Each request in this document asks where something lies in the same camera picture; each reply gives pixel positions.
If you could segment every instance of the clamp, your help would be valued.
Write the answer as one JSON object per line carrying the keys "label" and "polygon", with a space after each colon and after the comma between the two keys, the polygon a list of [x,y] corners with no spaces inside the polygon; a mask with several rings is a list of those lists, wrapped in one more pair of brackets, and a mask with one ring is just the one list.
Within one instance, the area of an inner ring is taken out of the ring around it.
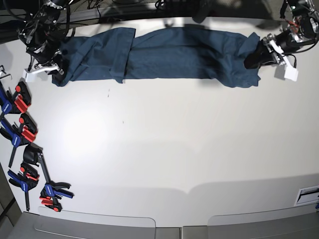
{"label": "clamp", "polygon": [[36,75],[40,72],[52,72],[58,71],[61,75],[64,74],[63,70],[55,63],[52,66],[42,66],[38,64],[35,66],[35,70],[31,71],[28,69],[24,69],[22,77],[25,79],[26,82],[33,82],[36,78]]}
{"label": "clamp", "polygon": [[21,188],[22,191],[24,191],[26,210],[29,211],[29,191],[37,186],[39,175],[33,167],[25,162],[21,164],[20,170],[23,172],[23,174],[20,172],[15,174],[11,170],[8,171],[8,175],[11,177],[9,179],[9,183]]}
{"label": "clamp", "polygon": [[63,188],[70,189],[70,184],[68,183],[46,183],[44,188],[40,193],[41,204],[45,205],[48,208],[53,209],[56,212],[62,210],[62,206],[59,203],[58,199],[62,197],[73,198],[73,193],[63,190]]}
{"label": "clamp", "polygon": [[39,166],[38,163],[41,164],[46,181],[46,184],[40,193],[40,199],[42,200],[41,203],[56,212],[60,212],[62,210],[62,206],[58,199],[62,199],[62,197],[73,198],[74,196],[73,193],[63,189],[70,189],[71,185],[68,183],[54,183],[51,181],[47,167],[45,165],[42,150],[33,147],[31,144],[24,149],[23,161],[35,166]]}
{"label": "clamp", "polygon": [[10,91],[5,92],[0,82],[0,105],[2,110],[0,120],[7,114],[25,113],[31,105],[31,95],[25,82],[20,81],[18,83],[13,95],[11,95]]}
{"label": "clamp", "polygon": [[8,77],[8,76],[10,76],[10,79],[12,80],[11,74],[7,74],[7,73],[5,72],[4,66],[3,66],[3,65],[0,65],[0,68],[2,68],[2,70],[0,70],[0,80],[3,79],[3,78],[5,78],[5,77]]}
{"label": "clamp", "polygon": [[13,145],[9,168],[12,166],[16,148],[32,143],[37,134],[36,125],[27,114],[21,114],[19,122],[20,126],[17,128],[15,125],[11,126],[5,118],[1,120],[4,128],[0,129],[0,134],[10,140]]}

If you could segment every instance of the dark blue towel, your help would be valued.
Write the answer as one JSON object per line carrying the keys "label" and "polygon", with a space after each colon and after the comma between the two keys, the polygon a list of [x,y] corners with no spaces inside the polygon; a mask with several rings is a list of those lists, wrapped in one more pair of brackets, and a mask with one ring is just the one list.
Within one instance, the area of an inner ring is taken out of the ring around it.
{"label": "dark blue towel", "polygon": [[116,28],[92,37],[73,37],[62,45],[70,61],[69,81],[152,78],[217,79],[228,87],[258,86],[258,69],[244,59],[259,37],[190,27],[173,27],[134,38],[135,29]]}

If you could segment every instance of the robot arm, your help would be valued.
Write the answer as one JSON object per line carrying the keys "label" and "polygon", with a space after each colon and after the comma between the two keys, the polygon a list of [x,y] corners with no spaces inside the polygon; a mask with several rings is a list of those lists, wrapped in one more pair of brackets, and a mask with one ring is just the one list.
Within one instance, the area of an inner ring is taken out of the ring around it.
{"label": "robot arm", "polygon": [[[69,30],[70,5],[79,0],[40,0],[36,14],[26,18],[15,16],[9,5],[9,0],[3,0],[8,12],[17,20],[25,23],[23,29],[18,30],[19,39],[26,45],[26,51],[31,55],[31,63],[26,71],[26,76],[46,71],[56,78],[64,79],[68,62],[63,59],[59,50],[61,41]],[[60,12],[67,11],[67,26],[64,33],[57,31],[57,20]],[[34,59],[37,63],[32,69]]]}
{"label": "robot arm", "polygon": [[[260,68],[265,65],[279,64],[286,62],[285,55],[301,53],[313,48],[319,40],[319,13],[315,10],[312,0],[286,0],[292,14],[293,21],[284,31],[273,36],[269,34],[257,45],[254,53],[245,59],[247,69]],[[272,44],[276,44],[283,50],[279,53]],[[303,46],[311,45],[306,50],[299,51]]]}

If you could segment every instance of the cable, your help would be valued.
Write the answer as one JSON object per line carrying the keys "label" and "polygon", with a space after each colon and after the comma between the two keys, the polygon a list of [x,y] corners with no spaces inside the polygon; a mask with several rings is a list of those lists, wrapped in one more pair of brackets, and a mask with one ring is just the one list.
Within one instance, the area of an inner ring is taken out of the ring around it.
{"label": "cable", "polygon": [[84,3],[86,3],[86,1],[81,2],[72,12],[76,12],[76,10],[79,9],[79,7],[82,6]]}
{"label": "cable", "polygon": [[16,15],[16,16],[25,16],[26,14],[18,14],[18,15]]}
{"label": "cable", "polygon": [[17,15],[15,15],[12,11],[11,11],[11,8],[9,7],[9,5],[7,4],[6,2],[7,0],[2,0],[3,2],[3,5],[4,7],[6,8],[6,10],[9,12],[9,14],[14,17],[16,20],[19,20],[19,21],[24,21],[24,22],[31,22],[31,21],[36,21],[36,20],[41,20],[41,19],[44,19],[44,18],[47,18],[48,16],[54,16],[56,14],[58,14],[59,12],[53,12],[51,14],[48,14],[46,16],[41,16],[41,17],[34,17],[32,19],[25,19],[25,18],[21,18],[21,17],[18,17]]}
{"label": "cable", "polygon": [[88,0],[88,9],[94,9],[99,6],[99,4],[103,2],[103,0]]}
{"label": "cable", "polygon": [[302,50],[302,51],[296,51],[296,52],[284,52],[284,55],[291,55],[291,54],[297,54],[297,53],[303,53],[306,51],[309,51],[310,49],[313,49],[318,43],[318,40],[316,39],[316,42],[309,48],[307,48],[306,50]]}
{"label": "cable", "polygon": [[32,56],[30,55],[31,59],[30,59],[30,63],[28,66],[28,71],[30,71],[32,69]]}
{"label": "cable", "polygon": [[8,205],[5,207],[4,211],[0,215],[0,223],[2,219],[5,217],[9,209],[12,207],[12,205],[15,203],[15,197],[12,198],[12,200],[8,203]]}
{"label": "cable", "polygon": [[293,55],[293,54],[286,54],[286,56],[292,56],[292,57],[294,57],[294,59],[295,59],[295,61],[294,61],[294,68],[296,68],[296,67],[297,67],[297,58],[296,58],[296,56]]}
{"label": "cable", "polygon": [[66,37],[66,35],[68,34],[70,30],[70,15],[71,15],[71,8],[70,8],[70,5],[67,5],[66,6],[66,27],[63,34],[63,38]]}
{"label": "cable", "polygon": [[300,6],[302,6],[303,8],[307,9],[309,12],[312,12],[309,8],[307,8],[306,6],[299,4]]}
{"label": "cable", "polygon": [[100,16],[99,20],[98,20],[98,24],[100,24],[100,20],[101,20],[101,13],[100,13],[99,7],[100,7],[100,5],[97,6],[97,10],[98,10],[98,13],[99,13],[99,16]]}
{"label": "cable", "polygon": [[26,25],[25,25],[25,27],[24,27],[24,29],[23,30],[27,30],[27,29],[30,29],[30,28],[32,28],[32,27],[34,27],[34,25],[36,25],[36,21],[35,22],[28,22]]}

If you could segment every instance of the black cable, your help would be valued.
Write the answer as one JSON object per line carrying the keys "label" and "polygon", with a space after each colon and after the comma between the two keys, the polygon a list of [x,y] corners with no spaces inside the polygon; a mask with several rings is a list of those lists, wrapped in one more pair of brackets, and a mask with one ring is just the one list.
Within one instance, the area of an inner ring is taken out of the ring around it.
{"label": "black cable", "polygon": [[81,2],[79,5],[76,6],[75,9],[73,9],[73,12],[76,12],[77,9],[79,9],[80,6],[82,6],[84,3],[86,3],[86,1]]}
{"label": "black cable", "polygon": [[98,10],[98,13],[99,13],[99,16],[100,16],[99,20],[98,20],[98,24],[100,24],[100,20],[101,20],[101,13],[100,13],[99,7],[100,7],[100,5],[97,6],[97,10]]}
{"label": "black cable", "polygon": [[32,18],[32,19],[29,20],[29,19],[21,18],[21,17],[18,17],[17,15],[15,15],[15,14],[11,11],[11,8],[9,7],[9,5],[7,4],[6,1],[7,1],[7,0],[2,0],[4,7],[6,8],[6,10],[8,11],[8,13],[9,13],[12,17],[14,17],[16,20],[19,20],[19,21],[31,22],[31,21],[41,20],[41,19],[47,18],[48,16],[53,16],[53,15],[56,15],[56,14],[59,13],[59,12],[57,11],[57,12],[53,12],[53,13],[51,13],[51,14],[48,14],[48,15],[46,15],[46,16],[34,17],[34,18]]}
{"label": "black cable", "polygon": [[31,59],[30,59],[30,63],[28,66],[28,71],[30,71],[32,69],[32,56],[30,55]]}
{"label": "black cable", "polygon": [[33,22],[30,26],[28,26],[28,24],[29,24],[29,23],[31,23],[31,21],[30,21],[30,22],[28,22],[28,23],[25,25],[25,27],[24,27],[24,29],[23,29],[23,30],[27,30],[27,29],[29,29],[29,28],[34,27],[34,25],[36,25],[36,22]]}
{"label": "black cable", "polygon": [[15,203],[15,197],[12,198],[12,200],[9,202],[9,204],[5,207],[4,211],[1,213],[0,223],[14,203]]}
{"label": "black cable", "polygon": [[311,39],[311,40],[303,41],[303,42],[287,42],[287,46],[292,48],[301,47],[301,46],[309,46],[309,45],[315,44],[316,41],[317,41],[316,39]]}
{"label": "black cable", "polygon": [[99,4],[103,2],[103,0],[88,0],[88,9],[94,9],[99,6]]}
{"label": "black cable", "polygon": [[296,58],[296,56],[293,55],[293,54],[286,54],[286,56],[292,56],[292,57],[294,57],[294,59],[295,59],[295,61],[294,61],[294,68],[296,68],[296,67],[297,67],[297,58]]}
{"label": "black cable", "polygon": [[25,16],[26,14],[18,14],[16,16]]}
{"label": "black cable", "polygon": [[70,5],[67,5],[66,6],[66,27],[63,34],[63,38],[66,37],[66,35],[68,34],[70,30],[70,15],[71,15],[71,8],[70,8]]}
{"label": "black cable", "polygon": [[309,48],[307,48],[306,50],[302,50],[302,51],[296,51],[296,52],[284,52],[284,55],[291,55],[291,54],[297,54],[297,53],[303,53],[306,51],[309,51],[310,49],[314,48],[318,43],[318,40],[316,39],[316,42]]}

